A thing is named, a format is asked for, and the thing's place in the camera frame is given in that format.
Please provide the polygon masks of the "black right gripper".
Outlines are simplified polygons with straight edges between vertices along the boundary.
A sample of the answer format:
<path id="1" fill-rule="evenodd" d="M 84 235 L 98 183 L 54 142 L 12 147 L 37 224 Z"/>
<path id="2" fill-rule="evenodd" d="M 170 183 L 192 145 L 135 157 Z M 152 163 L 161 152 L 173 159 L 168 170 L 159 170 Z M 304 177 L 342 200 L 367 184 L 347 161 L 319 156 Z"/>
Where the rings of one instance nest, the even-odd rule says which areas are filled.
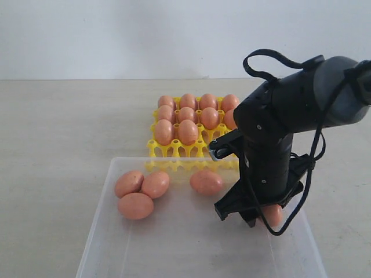
<path id="1" fill-rule="evenodd" d="M 219 218 L 239 213 L 250 228 L 261 217 L 261 206 L 285 206 L 292 196 L 303 190 L 304 156 L 292 156 L 291 138 L 283 138 L 273 145 L 255 144 L 243 139 L 239 158 L 240 178 L 214 204 Z"/>

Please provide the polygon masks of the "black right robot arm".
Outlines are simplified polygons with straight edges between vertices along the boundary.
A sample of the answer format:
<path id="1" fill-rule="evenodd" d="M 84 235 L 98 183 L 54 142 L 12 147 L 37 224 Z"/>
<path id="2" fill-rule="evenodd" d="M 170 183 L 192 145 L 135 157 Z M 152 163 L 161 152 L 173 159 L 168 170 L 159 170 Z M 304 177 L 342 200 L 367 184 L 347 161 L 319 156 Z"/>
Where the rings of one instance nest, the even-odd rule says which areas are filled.
<path id="1" fill-rule="evenodd" d="M 278 79 L 244 64 L 264 82 L 235 108 L 237 128 L 209 144 L 213 160 L 231 154 L 239 160 L 239 180 L 214 205 L 222 220 L 238 213 L 254 226 L 264 208 L 284 207 L 301 194 L 296 215 L 323 156 L 317 152 L 326 143 L 323 129 L 357 123 L 370 108 L 370 61 L 316 56 L 295 63 L 277 53 L 273 57 L 296 73 Z"/>

